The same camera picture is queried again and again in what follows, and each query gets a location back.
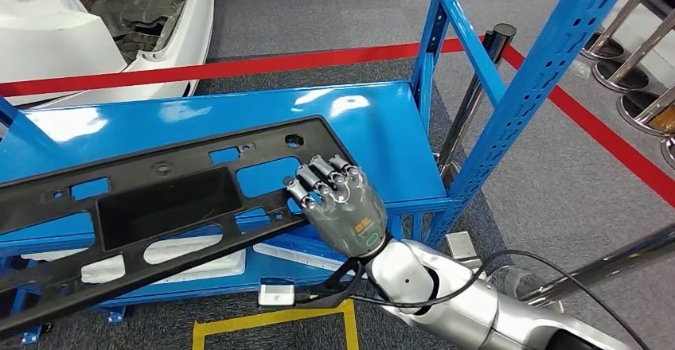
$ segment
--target blue metal shelf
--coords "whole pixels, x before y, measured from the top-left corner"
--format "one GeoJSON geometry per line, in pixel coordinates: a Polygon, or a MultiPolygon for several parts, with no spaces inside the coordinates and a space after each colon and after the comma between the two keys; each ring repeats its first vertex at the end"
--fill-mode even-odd
{"type": "MultiPolygon", "coordinates": [[[[390,213],[395,237],[412,215],[412,237],[433,247],[523,131],[537,108],[617,0],[560,0],[521,69],[505,86],[457,0],[431,0],[410,81],[350,84],[145,102],[17,111],[0,98],[0,181],[137,150],[323,115],[368,174],[390,213]],[[448,189],[427,140],[433,71],[452,25],[494,106],[476,145],[448,189]],[[423,229],[422,212],[441,212],[423,229]]],[[[260,179],[281,185],[280,174],[260,179]]],[[[69,217],[0,236],[0,253],[85,247],[91,225],[69,217]]],[[[262,275],[315,282],[324,270],[248,251],[241,276],[147,286],[105,305],[252,290],[262,275]]]]}

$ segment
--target green label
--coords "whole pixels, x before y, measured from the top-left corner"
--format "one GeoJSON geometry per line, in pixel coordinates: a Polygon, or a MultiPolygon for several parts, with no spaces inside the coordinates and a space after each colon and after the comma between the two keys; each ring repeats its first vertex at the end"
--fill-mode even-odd
{"type": "Polygon", "coordinates": [[[375,233],[373,233],[372,235],[370,235],[370,237],[368,237],[368,239],[365,241],[365,245],[368,246],[368,247],[370,247],[370,246],[373,245],[373,244],[377,241],[377,239],[379,239],[379,238],[380,238],[380,235],[378,235],[377,232],[375,232],[375,233]]]}

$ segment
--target blue shelf surface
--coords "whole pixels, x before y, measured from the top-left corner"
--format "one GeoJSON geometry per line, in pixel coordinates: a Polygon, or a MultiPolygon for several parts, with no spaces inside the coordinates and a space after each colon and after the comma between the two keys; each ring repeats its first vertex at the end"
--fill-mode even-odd
{"type": "MultiPolygon", "coordinates": [[[[328,121],[391,214],[447,207],[407,81],[27,111],[0,142],[0,181],[309,115],[328,121]]],[[[278,189],[295,165],[285,171],[261,171],[255,181],[268,190],[278,189]]],[[[0,253],[56,251],[91,243],[91,221],[83,213],[0,235],[0,253]]]]}

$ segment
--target floor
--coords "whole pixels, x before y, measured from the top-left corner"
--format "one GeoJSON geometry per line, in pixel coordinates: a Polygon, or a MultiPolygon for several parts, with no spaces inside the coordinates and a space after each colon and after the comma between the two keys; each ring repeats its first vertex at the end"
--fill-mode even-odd
{"type": "MultiPolygon", "coordinates": [[[[460,0],[478,31],[498,22],[518,28],[514,46],[527,53],[557,0],[460,0]]],[[[216,20],[210,60],[231,57],[307,52],[385,45],[419,39],[428,0],[216,0],[216,20]]],[[[616,114],[618,96],[589,78],[589,61],[579,59],[561,81],[563,88],[589,111],[640,150],[671,177],[675,171],[662,160],[657,138],[642,134],[616,114]]],[[[352,68],[252,76],[219,82],[204,81],[199,92],[219,92],[297,84],[329,84],[355,78],[400,78],[409,60],[363,64],[352,68]]],[[[501,66],[508,80],[514,70],[501,66]]],[[[472,71],[462,54],[443,56],[435,73],[433,139],[438,145],[466,90],[472,71]]],[[[471,148],[490,114],[483,104],[465,149],[471,148]]],[[[534,116],[513,148],[494,171],[482,194],[456,229],[468,229],[481,255],[501,247],[534,251],[571,269],[631,240],[673,222],[673,208],[619,163],[587,133],[550,102],[534,116]]],[[[550,271],[529,262],[546,277],[550,271]]],[[[653,349],[675,343],[673,260],[664,261],[597,288],[642,334],[653,349]]],[[[589,299],[574,296],[564,302],[569,313],[626,340],[627,335],[589,299]]],[[[120,328],[107,327],[95,313],[80,313],[56,325],[39,348],[186,348],[195,320],[208,321],[255,311],[250,294],[140,306],[120,328]]],[[[419,330],[385,321],[377,311],[357,305],[362,348],[452,348],[419,330]]],[[[342,348],[326,328],[339,326],[324,317],[306,323],[282,324],[272,332],[215,336],[206,348],[240,345],[247,338],[262,347],[342,348]]]]}

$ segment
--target red stripe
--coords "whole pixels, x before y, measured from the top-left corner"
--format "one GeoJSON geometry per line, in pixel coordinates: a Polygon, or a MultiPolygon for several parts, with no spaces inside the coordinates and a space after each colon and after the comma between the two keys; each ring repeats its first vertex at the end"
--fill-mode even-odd
{"type": "MultiPolygon", "coordinates": [[[[516,49],[507,47],[504,59],[519,69],[525,59],[516,49]]],[[[614,155],[636,177],[644,181],[655,193],[675,208],[675,180],[659,169],[654,163],[637,151],[618,134],[612,131],[598,117],[591,114],[581,103],[576,102],[561,87],[556,86],[548,99],[553,102],[574,123],[597,141],[605,150],[614,155]]]]}
{"type": "MultiPolygon", "coordinates": [[[[117,88],[121,86],[155,84],[208,78],[246,76],[260,73],[285,72],[290,70],[321,68],[326,66],[356,64],[361,62],[394,60],[417,56],[419,43],[375,46],[328,52],[313,52],[192,65],[180,68],[144,70],[29,80],[0,84],[0,95],[44,94],[61,91],[83,91],[92,89],[117,88]]],[[[462,46],[456,38],[443,42],[442,53],[461,52],[462,46]]]]}

